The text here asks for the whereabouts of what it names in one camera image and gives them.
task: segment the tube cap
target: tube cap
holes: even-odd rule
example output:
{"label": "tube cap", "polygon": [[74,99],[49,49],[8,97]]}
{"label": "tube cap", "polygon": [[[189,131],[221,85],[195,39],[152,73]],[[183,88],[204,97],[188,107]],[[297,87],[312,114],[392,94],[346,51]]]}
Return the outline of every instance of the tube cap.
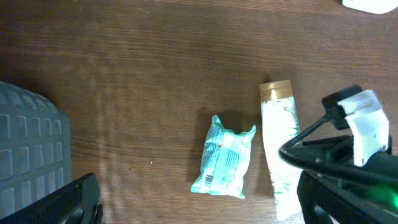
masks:
{"label": "tube cap", "polygon": [[264,83],[259,88],[262,101],[278,100],[293,96],[290,80]]}

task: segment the black cable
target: black cable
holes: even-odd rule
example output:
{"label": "black cable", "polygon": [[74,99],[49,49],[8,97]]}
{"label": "black cable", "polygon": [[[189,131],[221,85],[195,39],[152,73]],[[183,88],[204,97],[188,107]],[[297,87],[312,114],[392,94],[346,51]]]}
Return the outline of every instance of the black cable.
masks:
{"label": "black cable", "polygon": [[331,118],[327,114],[323,115],[317,122],[313,123],[306,130],[302,131],[299,135],[292,138],[287,143],[283,144],[279,149],[279,154],[286,154],[286,156],[289,156],[287,150],[290,149],[290,147],[294,146],[299,141],[303,140],[305,137],[313,133],[316,129],[318,129],[323,124],[329,122],[330,120]]}
{"label": "black cable", "polygon": [[329,175],[337,179],[349,180],[357,184],[369,185],[384,183],[398,186],[398,179],[389,178],[382,173],[370,172],[369,170],[365,170],[356,166],[341,166],[339,164],[326,164],[323,162],[308,161],[289,152],[289,149],[292,146],[303,140],[309,134],[313,133],[321,125],[331,120],[332,116],[326,114],[302,133],[283,144],[279,149],[280,158],[285,162],[288,162],[289,164],[301,169],[312,170],[319,174]]}

